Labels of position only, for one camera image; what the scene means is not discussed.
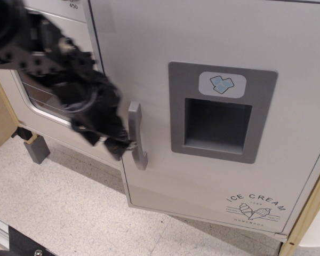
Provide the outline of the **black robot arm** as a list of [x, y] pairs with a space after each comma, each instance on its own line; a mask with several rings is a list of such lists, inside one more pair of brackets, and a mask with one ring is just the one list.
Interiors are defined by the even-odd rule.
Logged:
[[117, 114], [120, 93], [94, 69], [90, 52], [44, 15], [25, 8], [22, 1], [0, 1], [0, 69], [26, 74], [49, 89], [68, 114], [71, 127], [90, 144], [104, 138], [116, 160], [136, 143]]

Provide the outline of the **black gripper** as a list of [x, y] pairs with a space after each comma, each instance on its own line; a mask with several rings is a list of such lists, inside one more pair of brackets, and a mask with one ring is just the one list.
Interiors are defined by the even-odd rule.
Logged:
[[71, 127], [92, 146], [95, 146], [101, 138], [107, 137], [104, 145], [112, 157], [120, 161], [123, 154], [126, 151], [133, 151], [137, 143], [128, 139], [122, 120], [117, 115], [121, 99], [118, 89], [98, 71], [85, 85], [89, 87], [86, 98], [65, 105]]

